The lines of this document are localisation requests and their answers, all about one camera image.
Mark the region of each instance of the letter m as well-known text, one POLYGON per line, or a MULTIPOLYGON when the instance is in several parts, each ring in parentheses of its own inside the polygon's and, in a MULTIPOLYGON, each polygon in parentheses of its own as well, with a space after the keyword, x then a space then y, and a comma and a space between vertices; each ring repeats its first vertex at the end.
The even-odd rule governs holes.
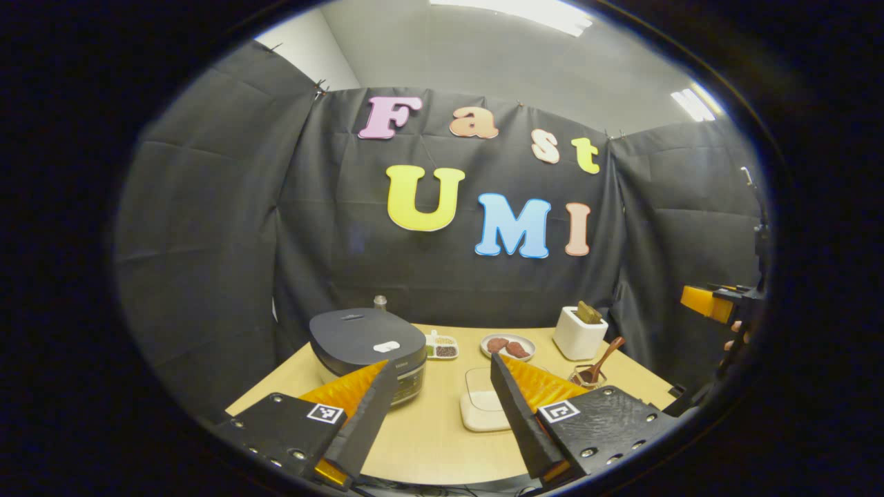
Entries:
POLYGON ((476 245, 480 256, 496 256, 500 253, 497 235, 503 240, 504 248, 511 256, 515 248, 519 255, 535 259, 549 256, 546 248, 546 213, 551 205, 545 200, 531 199, 525 203, 519 218, 513 215, 507 198, 501 194, 481 194, 479 203, 485 208, 485 222, 482 228, 482 241, 476 245))

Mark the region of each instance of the rice cooker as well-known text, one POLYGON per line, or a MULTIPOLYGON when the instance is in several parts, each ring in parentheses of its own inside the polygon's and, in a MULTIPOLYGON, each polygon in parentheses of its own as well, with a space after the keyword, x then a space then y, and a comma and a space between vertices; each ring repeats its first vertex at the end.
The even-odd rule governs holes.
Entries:
POLYGON ((387 359, 399 379, 392 405, 421 391, 426 342, 408 321, 380 309, 334 310, 310 319, 310 345, 323 382, 387 359))

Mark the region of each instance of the small jar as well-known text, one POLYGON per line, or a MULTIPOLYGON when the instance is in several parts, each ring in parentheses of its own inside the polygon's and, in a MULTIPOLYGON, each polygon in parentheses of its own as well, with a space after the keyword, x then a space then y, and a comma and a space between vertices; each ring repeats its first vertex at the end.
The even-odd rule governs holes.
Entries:
POLYGON ((600 386, 607 383, 607 377, 605 373, 602 371, 598 372, 598 381, 595 383, 590 383, 592 380, 592 375, 590 374, 590 368, 592 364, 582 364, 579 366, 575 366, 574 372, 571 373, 571 376, 568 377, 568 381, 574 383, 575 385, 582 386, 587 390, 595 390, 600 386))
POLYGON ((375 309, 386 310, 386 297, 375 295, 375 309))

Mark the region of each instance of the table surface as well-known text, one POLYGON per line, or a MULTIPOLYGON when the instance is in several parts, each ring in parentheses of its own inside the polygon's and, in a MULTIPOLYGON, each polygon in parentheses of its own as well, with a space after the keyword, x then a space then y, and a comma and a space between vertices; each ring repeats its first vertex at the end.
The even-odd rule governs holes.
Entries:
MULTIPOLYGON (((525 463, 512 431, 471 432, 461 422, 460 398, 467 391, 465 373, 476 367, 491 367, 479 341, 491 333, 515 333, 528 338, 537 346, 529 364, 542 366, 562 378, 567 378, 578 364, 594 363, 607 348, 603 342, 594 359, 569 361, 553 342, 554 328, 415 326, 425 334, 437 330, 440 335, 454 337, 460 354, 453 360, 427 361, 421 393, 390 409, 362 467, 365 475, 425 485, 459 485, 525 474, 525 463)), ((319 367, 308 343, 231 404, 227 414, 236 416, 274 392, 297 397, 321 386, 319 367)), ((619 350, 608 357, 603 372, 608 384, 658 409, 674 400, 669 394, 671 385, 619 350)))

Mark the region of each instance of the plate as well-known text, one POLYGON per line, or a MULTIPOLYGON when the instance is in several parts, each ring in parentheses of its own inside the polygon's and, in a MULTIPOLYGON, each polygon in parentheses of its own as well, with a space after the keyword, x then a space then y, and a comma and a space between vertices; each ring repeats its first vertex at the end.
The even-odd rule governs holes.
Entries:
POLYGON ((522 361, 523 363, 527 363, 528 361, 531 360, 531 357, 534 356, 534 353, 537 352, 537 348, 534 347, 534 342, 531 340, 528 340, 527 338, 525 338, 523 336, 514 335, 512 333, 492 333, 492 334, 486 336, 485 338, 483 338, 481 342, 479 342, 479 348, 482 349, 483 354, 485 354, 488 357, 492 356, 491 352, 488 352, 488 340, 491 340, 492 338, 498 338, 498 337, 505 338, 509 341, 517 341, 517 342, 521 343, 522 348, 524 348, 525 352, 528 352, 528 354, 529 354, 528 357, 522 357, 522 358, 513 357, 507 352, 507 350, 505 348, 502 348, 500 350, 500 354, 503 356, 513 357, 517 361, 522 361))

